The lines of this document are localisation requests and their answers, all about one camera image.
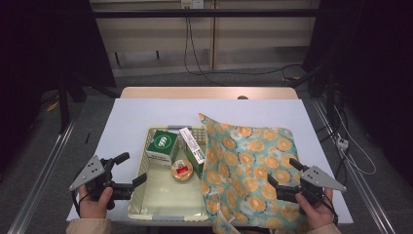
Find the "black horizontal bar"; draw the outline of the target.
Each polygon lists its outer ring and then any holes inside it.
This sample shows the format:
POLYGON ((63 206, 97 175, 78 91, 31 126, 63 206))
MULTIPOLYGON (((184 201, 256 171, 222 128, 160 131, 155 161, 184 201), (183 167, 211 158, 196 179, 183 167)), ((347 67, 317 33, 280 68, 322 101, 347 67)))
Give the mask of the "black horizontal bar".
POLYGON ((242 9, 215 9, 215 10, 133 10, 93 11, 99 19, 126 19, 126 18, 308 18, 316 17, 319 10, 314 9, 279 9, 279 10, 242 10, 242 9))

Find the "green square box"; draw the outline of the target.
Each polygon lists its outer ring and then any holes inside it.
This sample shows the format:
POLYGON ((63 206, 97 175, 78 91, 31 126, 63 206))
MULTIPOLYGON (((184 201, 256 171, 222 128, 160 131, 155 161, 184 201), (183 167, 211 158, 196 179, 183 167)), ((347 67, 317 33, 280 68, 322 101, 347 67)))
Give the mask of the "green square box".
POLYGON ((152 163, 170 167, 179 150, 178 135, 156 130, 145 148, 146 155, 152 163))

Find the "pale green plastic basket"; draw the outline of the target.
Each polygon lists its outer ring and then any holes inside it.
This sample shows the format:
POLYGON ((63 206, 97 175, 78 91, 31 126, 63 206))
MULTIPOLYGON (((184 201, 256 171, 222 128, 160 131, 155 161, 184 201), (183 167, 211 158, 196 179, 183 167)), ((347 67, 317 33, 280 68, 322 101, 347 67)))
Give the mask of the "pale green plastic basket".
POLYGON ((186 181, 177 181, 170 167, 161 166, 147 156, 145 149, 156 131, 177 133, 178 128, 151 126, 148 129, 136 173, 146 174, 147 180, 132 193, 128 216, 145 221, 206 221, 202 180, 193 174, 186 181))

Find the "metal floor rail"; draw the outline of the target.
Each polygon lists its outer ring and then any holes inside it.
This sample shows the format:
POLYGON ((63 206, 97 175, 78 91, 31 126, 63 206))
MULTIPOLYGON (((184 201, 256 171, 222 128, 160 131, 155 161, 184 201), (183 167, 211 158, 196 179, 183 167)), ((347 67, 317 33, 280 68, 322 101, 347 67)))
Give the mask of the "metal floor rail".
POLYGON ((37 176, 27 197, 22 203, 14 221, 7 234, 25 234, 27 227, 39 206, 41 198, 45 192, 47 184, 52 177, 52 172, 73 132, 75 120, 70 121, 61 133, 58 134, 56 142, 48 155, 48 158, 37 176))
POLYGON ((374 176, 377 173, 377 167, 374 161, 350 134, 349 129, 346 126, 342 115, 339 113, 336 107, 335 116, 338 117, 339 125, 344 129, 345 133, 343 135, 339 131, 333 132, 332 127, 328 124, 326 118, 326 108, 322 104, 322 101, 313 100, 313 105, 321 121, 323 122, 323 125, 326 127, 328 133, 330 134, 331 140, 335 148, 339 152, 339 156, 344 161, 348 177, 352 179, 365 207, 370 213, 370 216, 375 222, 375 225, 378 227, 379 232, 381 234, 396 234, 395 229, 391 224, 388 215, 383 209, 383 206, 380 204, 379 200, 377 199, 376 195, 374 194, 373 190, 371 189, 371 187, 367 183, 367 180, 365 179, 366 176, 374 176), (336 144, 336 140, 338 137, 345 137, 349 140, 351 144, 355 145, 357 149, 360 150, 361 153, 369 160, 369 162, 373 166, 373 171, 367 172, 366 170, 362 170, 360 168, 360 165, 355 161, 353 155, 350 152, 346 153, 343 149, 339 149, 336 144))

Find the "white wall socket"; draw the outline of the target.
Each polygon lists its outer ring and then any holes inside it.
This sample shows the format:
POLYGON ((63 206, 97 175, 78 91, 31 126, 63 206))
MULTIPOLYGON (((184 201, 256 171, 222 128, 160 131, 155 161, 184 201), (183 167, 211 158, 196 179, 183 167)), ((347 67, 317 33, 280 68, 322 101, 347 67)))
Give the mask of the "white wall socket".
POLYGON ((182 9, 203 9, 204 7, 204 0, 181 0, 182 9))

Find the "orange floral cloth bag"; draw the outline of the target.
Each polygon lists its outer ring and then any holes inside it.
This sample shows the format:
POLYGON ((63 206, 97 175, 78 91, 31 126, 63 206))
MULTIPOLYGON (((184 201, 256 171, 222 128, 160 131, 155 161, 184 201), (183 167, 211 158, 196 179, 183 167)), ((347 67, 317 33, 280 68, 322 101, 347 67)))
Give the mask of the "orange floral cloth bag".
POLYGON ((216 234, 240 234, 233 225, 269 228, 277 234, 305 234, 307 219, 299 206, 277 198, 268 182, 296 186, 300 175, 290 164, 298 157, 291 130, 233 126, 204 114, 206 161, 203 196, 208 219, 216 234))

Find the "person's right hand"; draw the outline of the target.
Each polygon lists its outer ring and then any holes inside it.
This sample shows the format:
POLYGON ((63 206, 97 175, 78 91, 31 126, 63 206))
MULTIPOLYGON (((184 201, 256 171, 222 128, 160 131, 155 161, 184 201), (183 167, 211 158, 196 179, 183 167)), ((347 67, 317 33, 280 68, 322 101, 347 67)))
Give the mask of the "person's right hand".
POLYGON ((333 212, 324 204, 312 206, 301 193, 297 193, 295 198, 299 206, 306 213, 309 226, 312 230, 333 223, 333 212))

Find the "black metal stand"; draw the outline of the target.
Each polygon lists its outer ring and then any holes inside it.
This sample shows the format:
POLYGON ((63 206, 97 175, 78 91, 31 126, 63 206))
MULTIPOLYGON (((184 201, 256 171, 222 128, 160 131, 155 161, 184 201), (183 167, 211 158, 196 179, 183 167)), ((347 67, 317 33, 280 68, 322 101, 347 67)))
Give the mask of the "black metal stand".
POLYGON ((98 85, 97 82, 92 81, 79 74, 62 75, 58 81, 58 101, 60 104, 60 130, 62 134, 70 124, 70 114, 68 106, 67 95, 70 95, 75 102, 84 102, 87 98, 83 90, 84 86, 92 87, 94 90, 110 97, 118 98, 119 93, 110 91, 108 88, 98 85))
POLYGON ((306 83, 308 92, 312 98, 320 98, 326 93, 326 118, 332 128, 337 128, 338 123, 335 117, 335 95, 334 95, 334 78, 330 65, 322 62, 304 76, 288 84, 290 88, 297 88, 306 83))

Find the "white table cover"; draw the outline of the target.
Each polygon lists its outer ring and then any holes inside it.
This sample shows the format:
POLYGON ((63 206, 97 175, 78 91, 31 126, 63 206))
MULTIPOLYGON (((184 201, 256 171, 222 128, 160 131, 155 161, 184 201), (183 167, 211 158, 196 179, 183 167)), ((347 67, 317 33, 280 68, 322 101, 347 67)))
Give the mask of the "white table cover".
POLYGON ((199 115, 238 126, 292 130, 299 160, 333 172, 320 147, 307 110, 300 99, 166 99, 118 98, 95 154, 110 158, 123 152, 131 157, 113 170, 118 182, 129 182, 141 164, 144 140, 152 126, 199 126, 199 115))

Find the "person's left hand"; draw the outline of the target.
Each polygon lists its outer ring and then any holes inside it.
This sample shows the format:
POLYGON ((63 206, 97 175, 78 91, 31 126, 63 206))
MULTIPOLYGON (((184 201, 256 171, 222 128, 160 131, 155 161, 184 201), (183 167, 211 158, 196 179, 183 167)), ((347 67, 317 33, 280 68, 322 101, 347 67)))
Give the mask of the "person's left hand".
POLYGON ((111 187, 106 187, 97 201, 94 201, 89 195, 85 185, 78 188, 81 201, 80 218, 106 218, 107 204, 109 203, 113 194, 111 187))

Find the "dark curtain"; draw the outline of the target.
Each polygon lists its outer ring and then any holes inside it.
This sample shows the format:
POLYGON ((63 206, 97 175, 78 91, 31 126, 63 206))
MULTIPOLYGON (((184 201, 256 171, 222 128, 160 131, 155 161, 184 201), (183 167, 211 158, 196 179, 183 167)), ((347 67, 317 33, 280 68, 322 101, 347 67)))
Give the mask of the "dark curtain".
POLYGON ((0 175, 42 105, 64 87, 113 87, 114 75, 91 0, 0 0, 0 175))
POLYGON ((302 64, 314 69, 352 28, 332 65, 342 94, 395 170, 413 183, 413 0, 320 0, 302 64))

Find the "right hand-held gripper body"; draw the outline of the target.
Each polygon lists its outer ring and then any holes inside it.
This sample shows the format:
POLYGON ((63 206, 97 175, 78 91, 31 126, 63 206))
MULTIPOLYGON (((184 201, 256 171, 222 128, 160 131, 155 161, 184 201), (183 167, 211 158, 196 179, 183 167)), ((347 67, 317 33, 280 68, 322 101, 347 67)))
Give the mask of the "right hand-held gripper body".
POLYGON ((296 203, 295 195, 302 193, 307 201, 314 205, 322 201, 323 189, 331 188, 346 192, 347 187, 317 166, 308 167, 306 172, 299 171, 300 183, 296 186, 279 185, 276 188, 277 199, 296 203))

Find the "green and white long box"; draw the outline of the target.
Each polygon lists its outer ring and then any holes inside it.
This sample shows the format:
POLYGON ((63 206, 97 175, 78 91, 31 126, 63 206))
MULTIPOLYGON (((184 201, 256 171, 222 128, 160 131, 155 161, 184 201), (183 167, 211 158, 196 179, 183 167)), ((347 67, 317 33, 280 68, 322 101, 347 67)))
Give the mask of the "green and white long box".
POLYGON ((204 151, 187 127, 180 129, 179 134, 184 142, 187 159, 192 164, 195 174, 201 178, 206 160, 204 151))

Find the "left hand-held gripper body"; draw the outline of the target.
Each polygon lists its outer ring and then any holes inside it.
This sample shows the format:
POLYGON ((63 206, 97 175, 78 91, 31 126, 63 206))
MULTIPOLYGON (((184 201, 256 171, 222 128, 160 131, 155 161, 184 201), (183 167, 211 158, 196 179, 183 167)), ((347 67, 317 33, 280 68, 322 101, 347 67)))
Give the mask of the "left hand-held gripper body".
POLYGON ((76 174, 69 186, 72 198, 76 199, 76 191, 81 185, 85 185, 88 195, 97 201, 106 187, 113 189, 113 194, 107 205, 108 210, 115 207, 115 200, 129 200, 133 193, 132 183, 117 183, 113 180, 112 169, 115 166, 114 158, 99 159, 94 155, 85 167, 76 174))

